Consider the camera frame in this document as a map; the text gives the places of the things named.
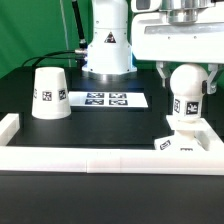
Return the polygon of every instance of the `marker sticker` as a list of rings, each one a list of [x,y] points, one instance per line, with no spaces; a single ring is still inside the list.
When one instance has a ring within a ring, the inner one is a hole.
[[[177,113],[180,113],[180,101],[175,99],[174,101],[174,111],[176,111]]]
[[[66,91],[65,89],[59,90],[59,100],[66,99]]]
[[[37,89],[34,90],[33,97],[37,98]]]
[[[109,33],[109,35],[107,36],[106,40],[104,41],[104,43],[116,43],[116,40],[114,38],[114,35],[112,32]]]
[[[198,114],[199,102],[188,102],[186,115]]]
[[[87,99],[85,102],[85,105],[92,105],[92,106],[104,105],[104,100],[102,100],[102,99]]]
[[[160,145],[160,149],[164,150],[167,147],[169,147],[170,145],[171,145],[171,142],[170,142],[170,140],[168,140],[168,141],[166,141],[166,142],[164,142],[163,144]]]
[[[181,148],[180,150],[181,150],[181,151],[193,151],[192,148]]]
[[[104,93],[87,93],[87,98],[104,98]]]
[[[127,100],[109,100],[109,105],[111,106],[127,106]]]
[[[52,101],[52,92],[44,91],[43,92],[43,101]]]
[[[110,93],[109,98],[112,98],[112,99],[127,99],[127,94],[125,94],[125,93]]]

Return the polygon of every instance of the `white base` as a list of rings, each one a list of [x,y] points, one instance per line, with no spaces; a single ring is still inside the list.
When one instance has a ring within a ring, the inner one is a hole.
[[[217,152],[0,147],[0,170],[224,175]]]
[[[215,133],[208,122],[200,118],[194,123],[187,123],[178,121],[174,116],[166,116],[167,121],[171,127],[171,130],[183,130],[190,131],[194,130],[195,139],[192,142],[184,143],[182,140],[178,141],[178,138],[174,136],[169,136],[165,138],[160,138],[155,140],[155,148],[157,150],[161,149],[171,149],[171,150],[184,150],[189,149],[190,151],[195,150],[206,150],[206,151],[216,151],[223,149],[224,144],[219,136]]]
[[[110,73],[111,68],[107,68],[107,73],[99,73],[92,72],[91,69],[88,68],[88,65],[84,65],[82,67],[82,75],[87,78],[97,79],[101,81],[121,81],[125,79],[133,79],[137,77],[137,68],[132,66],[127,72],[116,71],[115,73]]]

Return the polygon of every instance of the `upside-down cup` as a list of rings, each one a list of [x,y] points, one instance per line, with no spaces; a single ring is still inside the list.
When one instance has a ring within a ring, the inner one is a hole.
[[[35,71],[32,115],[60,119],[71,114],[64,69],[42,67]]]

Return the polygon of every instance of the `black tabletop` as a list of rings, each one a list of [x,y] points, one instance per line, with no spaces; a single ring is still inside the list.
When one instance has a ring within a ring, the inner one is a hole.
[[[172,94],[157,72],[142,70],[135,80],[101,83],[66,69],[73,91],[144,92],[149,108],[72,108],[57,121],[31,116],[31,68],[0,80],[0,116],[20,113],[16,146],[142,148],[171,134],[165,115]],[[202,116],[224,136],[224,93],[205,96]],[[224,220],[222,176],[0,172],[0,224],[210,224]]]
[[[143,92],[148,108],[72,107],[71,116],[40,120],[31,116],[34,73],[18,68],[0,80],[0,112],[20,113],[21,129],[9,145],[153,149],[154,139],[172,134],[165,119],[173,96],[155,70],[140,70],[137,79],[101,82],[66,69],[69,91]],[[204,97],[202,116],[224,136],[224,91]]]

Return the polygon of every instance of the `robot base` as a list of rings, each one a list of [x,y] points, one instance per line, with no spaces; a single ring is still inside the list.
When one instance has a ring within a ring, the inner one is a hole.
[[[82,68],[82,75],[86,78],[92,78],[100,81],[122,81],[126,79],[134,79],[137,77],[137,69],[133,68],[131,71],[123,74],[100,74],[88,70],[87,67]]]

